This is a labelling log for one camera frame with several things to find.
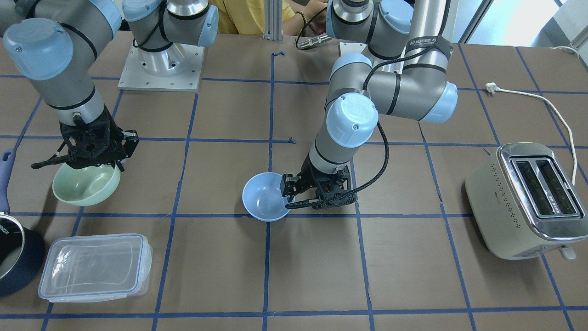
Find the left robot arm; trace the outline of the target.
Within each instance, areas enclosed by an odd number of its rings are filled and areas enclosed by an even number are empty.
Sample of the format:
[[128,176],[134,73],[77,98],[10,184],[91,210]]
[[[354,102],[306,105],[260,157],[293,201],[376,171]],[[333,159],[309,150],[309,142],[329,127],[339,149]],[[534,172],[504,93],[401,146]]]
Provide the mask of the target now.
[[445,38],[449,0],[330,0],[326,33],[363,43],[341,55],[329,78],[325,119],[297,175],[282,177],[286,209],[350,205],[347,163],[374,129],[379,115],[443,123],[454,112],[458,89],[447,81],[453,52]]

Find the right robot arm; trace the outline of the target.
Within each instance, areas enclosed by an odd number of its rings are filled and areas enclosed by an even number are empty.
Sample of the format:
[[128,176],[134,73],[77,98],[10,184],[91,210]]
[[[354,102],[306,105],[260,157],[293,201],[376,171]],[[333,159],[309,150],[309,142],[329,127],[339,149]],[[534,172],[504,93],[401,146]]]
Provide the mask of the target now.
[[128,90],[193,91],[196,50],[212,46],[218,8],[208,0],[3,0],[1,38],[15,67],[55,112],[61,147],[41,168],[108,166],[124,171],[139,143],[135,130],[113,119],[88,73],[126,23],[134,36],[119,87]]

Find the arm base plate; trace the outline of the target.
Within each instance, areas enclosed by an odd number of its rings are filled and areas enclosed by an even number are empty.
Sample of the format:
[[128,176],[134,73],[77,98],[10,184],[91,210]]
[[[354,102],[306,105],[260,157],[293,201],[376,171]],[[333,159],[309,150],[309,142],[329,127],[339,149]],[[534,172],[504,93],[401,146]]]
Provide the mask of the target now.
[[118,88],[197,92],[205,50],[204,47],[179,43],[160,52],[131,47],[120,74]]
[[[369,50],[368,45],[355,42],[340,42],[339,43],[340,57],[335,61],[333,72],[347,63],[369,63],[373,68],[380,63],[384,63],[385,59],[375,57]],[[403,63],[389,63],[388,65],[380,67],[378,71],[387,73],[401,74]]]

